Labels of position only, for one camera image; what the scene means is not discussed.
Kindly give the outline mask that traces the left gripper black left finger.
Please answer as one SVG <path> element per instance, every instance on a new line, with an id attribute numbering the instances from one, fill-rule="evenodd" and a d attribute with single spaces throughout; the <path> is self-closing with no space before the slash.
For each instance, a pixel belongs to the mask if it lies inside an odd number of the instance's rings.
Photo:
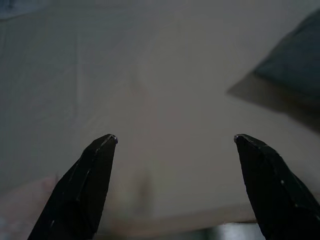
<path id="1" fill-rule="evenodd" d="M 92 240 L 109 189 L 118 139 L 95 139 L 54 187 L 27 240 Z"/>

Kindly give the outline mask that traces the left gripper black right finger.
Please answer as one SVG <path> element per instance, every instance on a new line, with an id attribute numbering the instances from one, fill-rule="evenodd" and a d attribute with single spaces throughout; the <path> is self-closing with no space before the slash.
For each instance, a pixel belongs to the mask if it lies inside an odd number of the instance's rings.
<path id="1" fill-rule="evenodd" d="M 234 136 L 243 181 L 266 240 L 320 240 L 320 203 L 265 142 Z"/>

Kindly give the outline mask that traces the grey pillow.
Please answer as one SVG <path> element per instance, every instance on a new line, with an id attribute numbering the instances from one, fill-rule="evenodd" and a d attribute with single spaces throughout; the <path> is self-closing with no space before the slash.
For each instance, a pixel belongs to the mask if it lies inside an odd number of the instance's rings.
<path id="1" fill-rule="evenodd" d="M 272 84 L 320 99 L 320 8 L 288 33 L 254 72 Z"/>

